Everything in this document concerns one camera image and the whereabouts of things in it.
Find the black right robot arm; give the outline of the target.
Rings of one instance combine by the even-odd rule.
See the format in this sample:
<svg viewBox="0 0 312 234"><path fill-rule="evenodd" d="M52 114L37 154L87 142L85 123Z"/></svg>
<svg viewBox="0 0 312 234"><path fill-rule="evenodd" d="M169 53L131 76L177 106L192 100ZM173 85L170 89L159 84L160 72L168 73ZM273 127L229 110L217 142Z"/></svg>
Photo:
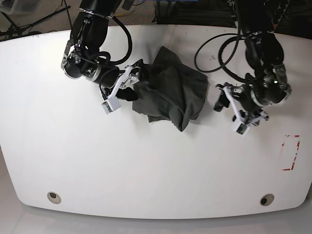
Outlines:
<svg viewBox="0 0 312 234"><path fill-rule="evenodd" d="M133 48L129 30L115 16L119 5L124 10L133 6L131 0L83 0L79 6L80 13L74 22L70 22L71 33L67 42L61 67L71 79L86 77L89 81L99 85L104 100L110 95L126 101L138 100L138 94L121 80L125 70L119 65L126 62ZM100 47L105 42L109 20L116 22L127 37L128 49L125 56L113 61L107 51Z"/></svg>

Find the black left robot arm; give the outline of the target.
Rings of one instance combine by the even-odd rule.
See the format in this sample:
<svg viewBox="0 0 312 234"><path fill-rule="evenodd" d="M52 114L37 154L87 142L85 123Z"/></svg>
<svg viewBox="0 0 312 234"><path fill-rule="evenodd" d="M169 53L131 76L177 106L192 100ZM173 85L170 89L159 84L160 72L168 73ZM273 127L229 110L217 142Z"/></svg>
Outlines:
<svg viewBox="0 0 312 234"><path fill-rule="evenodd" d="M292 93L288 84L284 66L284 51L274 35L270 16L263 0L231 0L232 12L237 18L239 32L236 37L226 40L219 49L218 61L222 61L225 47L232 41L244 40L246 60L254 70L254 75L247 73L240 78L224 67L224 71L240 82L241 85L219 84L221 90L214 110L232 107L233 122L238 127L257 126L260 120L268 120L269 115L263 110L269 105L281 104Z"/></svg>

